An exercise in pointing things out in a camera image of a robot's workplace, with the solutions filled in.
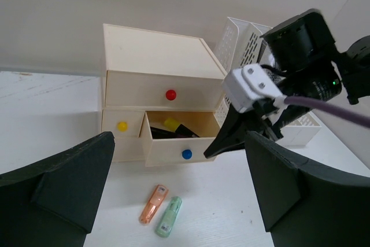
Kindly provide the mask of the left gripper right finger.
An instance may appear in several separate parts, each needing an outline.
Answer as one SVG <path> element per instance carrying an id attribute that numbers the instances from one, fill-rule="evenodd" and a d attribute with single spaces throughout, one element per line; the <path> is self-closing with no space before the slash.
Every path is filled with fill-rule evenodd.
<path id="1" fill-rule="evenodd" d="M 245 151 L 275 246 L 369 246 L 369 178 L 332 168 L 249 131 Z"/>

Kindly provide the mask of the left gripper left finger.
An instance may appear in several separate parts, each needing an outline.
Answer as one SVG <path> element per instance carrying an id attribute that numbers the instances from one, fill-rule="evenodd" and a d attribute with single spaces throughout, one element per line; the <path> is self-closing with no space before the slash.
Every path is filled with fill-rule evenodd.
<path id="1" fill-rule="evenodd" d="M 83 246 L 92 232 L 115 142 L 103 132 L 1 174 L 1 246 Z"/>

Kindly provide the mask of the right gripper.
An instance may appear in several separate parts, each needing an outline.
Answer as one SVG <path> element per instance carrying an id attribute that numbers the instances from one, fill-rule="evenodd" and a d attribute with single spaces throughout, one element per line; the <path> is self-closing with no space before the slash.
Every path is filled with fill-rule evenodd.
<path id="1" fill-rule="evenodd" d="M 327 102 L 342 91 L 333 67 L 298 71 L 279 82 L 277 88 L 280 95 L 265 96 L 253 104 L 261 117 L 262 127 L 257 132 L 270 140 L 282 139 L 281 129 L 311 111 L 311 102 Z M 203 153 L 205 158 L 244 149 L 248 130 L 254 130 L 254 111 L 239 113 L 230 105 L 219 133 Z"/>

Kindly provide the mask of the yellow highlighter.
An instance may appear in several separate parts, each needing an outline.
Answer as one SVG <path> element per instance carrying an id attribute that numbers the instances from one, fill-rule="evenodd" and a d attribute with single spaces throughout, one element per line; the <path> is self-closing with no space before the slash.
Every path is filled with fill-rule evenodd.
<path id="1" fill-rule="evenodd" d="M 189 138 L 199 138 L 199 136 L 195 132 L 191 131 L 184 124 L 173 118 L 167 118 L 164 121 L 164 126 L 178 135 Z"/>

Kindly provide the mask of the beige wooden drawer cabinet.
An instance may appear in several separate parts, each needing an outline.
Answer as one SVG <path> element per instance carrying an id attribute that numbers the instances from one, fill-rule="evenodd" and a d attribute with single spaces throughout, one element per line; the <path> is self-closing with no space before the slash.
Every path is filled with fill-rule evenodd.
<path id="1" fill-rule="evenodd" d="M 149 167 L 200 163 L 220 130 L 225 70 L 201 38 L 103 25 L 100 129 L 115 138 L 113 161 Z M 199 138 L 153 139 L 167 118 Z"/>

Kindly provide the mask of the orange clip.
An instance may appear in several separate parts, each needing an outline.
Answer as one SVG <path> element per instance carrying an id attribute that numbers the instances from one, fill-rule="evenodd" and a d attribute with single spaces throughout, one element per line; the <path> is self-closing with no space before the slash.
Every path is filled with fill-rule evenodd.
<path id="1" fill-rule="evenodd" d="M 165 200 L 167 194 L 168 189 L 164 185 L 157 185 L 155 187 L 140 215 L 139 221 L 142 224 L 149 224 L 151 222 L 152 218 Z"/>

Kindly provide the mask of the mint green clip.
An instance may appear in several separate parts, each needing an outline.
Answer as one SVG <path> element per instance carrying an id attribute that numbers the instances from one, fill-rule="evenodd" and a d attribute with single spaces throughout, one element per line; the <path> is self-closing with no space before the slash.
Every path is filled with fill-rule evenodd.
<path id="1" fill-rule="evenodd" d="M 178 196 L 171 198 L 166 210 L 164 211 L 155 233 L 161 238 L 168 238 L 175 224 L 177 215 L 182 205 L 182 199 Z"/>

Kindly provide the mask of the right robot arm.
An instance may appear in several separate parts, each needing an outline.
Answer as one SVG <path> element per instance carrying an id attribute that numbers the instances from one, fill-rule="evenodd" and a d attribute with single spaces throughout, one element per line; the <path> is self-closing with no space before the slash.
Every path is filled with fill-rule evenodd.
<path id="1" fill-rule="evenodd" d="M 262 38 L 276 66 L 250 64 L 227 74 L 223 88 L 230 107 L 206 158 L 243 149 L 249 131 L 278 141 L 283 127 L 313 109 L 369 127 L 368 116 L 330 104 L 342 90 L 352 105 L 369 96 L 368 37 L 341 53 L 321 11 L 309 9 Z"/>

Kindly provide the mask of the white file organizer rack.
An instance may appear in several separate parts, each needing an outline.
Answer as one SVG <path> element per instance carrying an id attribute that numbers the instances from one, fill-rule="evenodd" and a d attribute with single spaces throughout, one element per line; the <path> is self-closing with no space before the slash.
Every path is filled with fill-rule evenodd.
<path id="1" fill-rule="evenodd" d="M 228 17 L 213 53 L 226 72 L 248 64 L 264 64 L 276 68 L 271 51 L 260 38 L 270 29 L 265 25 Z M 309 112 L 282 128 L 283 138 L 278 144 L 294 148 L 305 146 L 320 130 L 320 123 Z"/>

